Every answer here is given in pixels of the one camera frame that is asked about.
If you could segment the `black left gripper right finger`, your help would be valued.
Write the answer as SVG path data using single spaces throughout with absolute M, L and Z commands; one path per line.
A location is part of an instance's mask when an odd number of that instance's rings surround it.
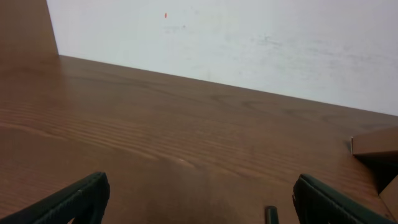
M 394 224 L 308 174 L 296 181 L 293 203 L 300 223 Z

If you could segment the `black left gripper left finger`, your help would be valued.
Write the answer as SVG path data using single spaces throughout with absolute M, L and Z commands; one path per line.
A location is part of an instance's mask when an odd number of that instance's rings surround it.
M 1 219 L 15 223 L 101 224 L 110 196 L 104 172 L 94 172 L 58 192 Z

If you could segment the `black whiteboard marker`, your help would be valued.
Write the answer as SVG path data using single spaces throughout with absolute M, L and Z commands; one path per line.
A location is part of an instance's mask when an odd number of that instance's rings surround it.
M 279 224 L 277 208 L 275 206 L 267 206 L 264 209 L 265 224 Z

